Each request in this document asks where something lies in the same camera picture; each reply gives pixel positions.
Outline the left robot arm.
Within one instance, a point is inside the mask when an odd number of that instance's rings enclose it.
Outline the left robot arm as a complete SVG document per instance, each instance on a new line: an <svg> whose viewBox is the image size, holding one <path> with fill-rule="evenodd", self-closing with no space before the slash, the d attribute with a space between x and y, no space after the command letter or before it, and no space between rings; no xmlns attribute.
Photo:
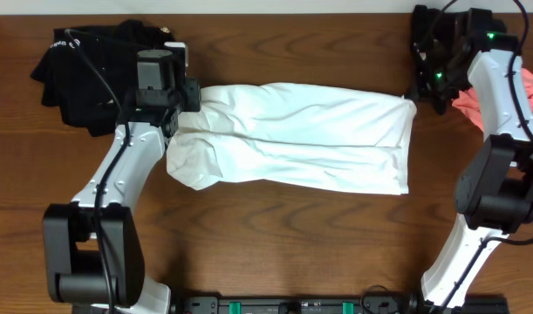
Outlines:
<svg viewBox="0 0 533 314"><path fill-rule="evenodd" d="M199 112L201 88L186 78L168 90L130 90L106 157L66 204L44 212L52 301L77 313L169 313L171 290L147 276L133 212L182 112Z"/></svg>

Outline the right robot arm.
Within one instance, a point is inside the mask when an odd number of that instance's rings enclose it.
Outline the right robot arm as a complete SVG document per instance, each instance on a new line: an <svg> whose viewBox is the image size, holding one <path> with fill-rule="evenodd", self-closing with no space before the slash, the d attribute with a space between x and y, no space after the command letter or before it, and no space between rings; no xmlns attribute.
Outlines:
<svg viewBox="0 0 533 314"><path fill-rule="evenodd" d="M505 301L467 300L493 250L533 222L533 113L522 78L523 38L490 10L419 4L411 16L413 83L407 97L444 113L461 92L479 100L483 144L456 183L454 227L421 278L419 313L504 313Z"/></svg>

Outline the white t-shirt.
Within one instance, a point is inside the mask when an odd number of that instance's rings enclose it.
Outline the white t-shirt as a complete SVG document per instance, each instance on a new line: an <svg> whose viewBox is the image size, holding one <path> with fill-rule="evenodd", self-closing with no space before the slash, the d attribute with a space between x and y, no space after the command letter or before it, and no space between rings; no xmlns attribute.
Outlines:
<svg viewBox="0 0 533 314"><path fill-rule="evenodd" d="M378 92L275 83L202 89L167 149L167 172L203 190L276 181L345 193L408 193L416 106Z"/></svg>

